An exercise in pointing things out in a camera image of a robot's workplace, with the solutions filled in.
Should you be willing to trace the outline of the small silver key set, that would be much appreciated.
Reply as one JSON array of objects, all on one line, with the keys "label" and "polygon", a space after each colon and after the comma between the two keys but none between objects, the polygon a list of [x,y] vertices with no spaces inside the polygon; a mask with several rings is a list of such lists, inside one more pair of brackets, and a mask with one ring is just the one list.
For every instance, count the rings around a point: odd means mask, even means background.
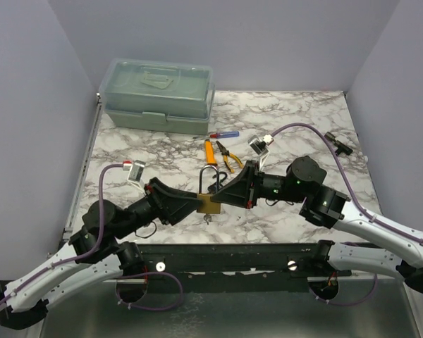
[{"label": "small silver key set", "polygon": [[204,219],[205,223],[209,225],[210,222],[212,221],[212,216],[210,214],[204,214],[203,219]]}]

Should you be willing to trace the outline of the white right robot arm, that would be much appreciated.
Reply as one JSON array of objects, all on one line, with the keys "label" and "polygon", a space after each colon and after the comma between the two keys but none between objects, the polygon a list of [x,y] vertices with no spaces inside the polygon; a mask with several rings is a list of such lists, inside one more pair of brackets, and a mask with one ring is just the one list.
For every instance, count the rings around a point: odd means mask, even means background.
[{"label": "white right robot arm", "polygon": [[246,209],[256,206],[258,199],[302,204],[300,215],[307,222],[371,243],[363,247],[322,241],[323,249],[310,259],[315,274],[361,270],[398,278],[423,294],[423,231],[372,213],[354,195],[324,185],[325,177],[326,171],[308,156],[295,159],[284,176],[263,173],[248,161],[211,200]]}]

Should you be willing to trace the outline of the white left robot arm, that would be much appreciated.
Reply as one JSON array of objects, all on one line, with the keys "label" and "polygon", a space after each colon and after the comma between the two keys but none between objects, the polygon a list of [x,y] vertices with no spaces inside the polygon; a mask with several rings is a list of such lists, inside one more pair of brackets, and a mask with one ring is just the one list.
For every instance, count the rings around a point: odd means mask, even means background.
[{"label": "white left robot arm", "polygon": [[170,188],[157,178],[126,208],[99,198],[82,217],[80,230],[46,262],[14,281],[0,280],[0,326],[28,328],[65,296],[105,280],[144,275],[140,250],[124,237],[155,220],[175,225],[202,204],[196,193]]}]

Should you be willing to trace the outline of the black padlock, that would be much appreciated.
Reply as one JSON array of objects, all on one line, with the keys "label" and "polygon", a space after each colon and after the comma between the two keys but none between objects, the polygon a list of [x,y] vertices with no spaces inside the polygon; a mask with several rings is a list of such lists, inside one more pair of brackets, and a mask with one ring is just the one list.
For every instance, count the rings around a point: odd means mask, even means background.
[{"label": "black padlock", "polygon": [[227,180],[228,174],[224,171],[219,171],[219,182],[214,182],[213,184],[207,187],[207,191],[210,194],[217,193],[222,187],[224,182]]}]

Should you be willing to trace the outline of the brass padlock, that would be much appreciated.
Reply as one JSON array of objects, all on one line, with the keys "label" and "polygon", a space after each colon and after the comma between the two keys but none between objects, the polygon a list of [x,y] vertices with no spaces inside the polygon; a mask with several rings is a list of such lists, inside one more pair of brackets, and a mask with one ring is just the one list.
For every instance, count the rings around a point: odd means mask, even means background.
[{"label": "brass padlock", "polygon": [[220,185],[220,177],[219,171],[216,166],[214,165],[205,165],[199,174],[199,190],[197,193],[197,198],[202,201],[202,205],[197,209],[198,213],[203,213],[205,215],[218,215],[221,213],[221,204],[218,202],[212,201],[211,194],[203,194],[202,187],[203,187],[203,174],[206,169],[211,169],[216,173],[216,182],[215,186],[218,189]]}]

